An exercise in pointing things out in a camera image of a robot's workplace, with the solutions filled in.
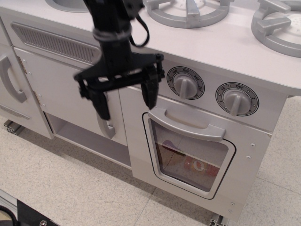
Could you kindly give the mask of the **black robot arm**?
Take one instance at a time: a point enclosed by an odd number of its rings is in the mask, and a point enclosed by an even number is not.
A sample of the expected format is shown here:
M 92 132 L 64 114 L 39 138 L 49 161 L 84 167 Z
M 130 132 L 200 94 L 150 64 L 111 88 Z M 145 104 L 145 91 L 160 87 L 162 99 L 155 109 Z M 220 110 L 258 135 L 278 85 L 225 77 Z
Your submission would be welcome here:
M 101 59 L 74 76 L 81 96 L 92 101 L 102 119 L 109 120 L 105 92 L 140 84 L 144 102 L 152 109 L 156 106 L 159 83 L 165 76 L 164 56 L 131 50 L 136 45 L 131 35 L 131 20 L 136 19 L 148 30 L 139 16 L 143 1 L 87 0 L 85 5 L 94 22 L 93 36 L 99 41 Z

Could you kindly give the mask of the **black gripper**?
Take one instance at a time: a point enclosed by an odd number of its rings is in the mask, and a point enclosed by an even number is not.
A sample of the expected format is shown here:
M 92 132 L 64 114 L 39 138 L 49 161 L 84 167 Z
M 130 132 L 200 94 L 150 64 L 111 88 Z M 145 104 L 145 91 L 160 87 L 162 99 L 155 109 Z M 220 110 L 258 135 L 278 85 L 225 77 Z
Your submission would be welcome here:
M 156 106 L 159 82 L 164 77 L 162 54 L 139 54 L 131 51 L 130 41 L 100 41 L 101 59 L 92 67 L 74 76 L 82 97 L 91 99 L 103 120 L 111 116 L 103 92 L 141 84 L 146 106 Z

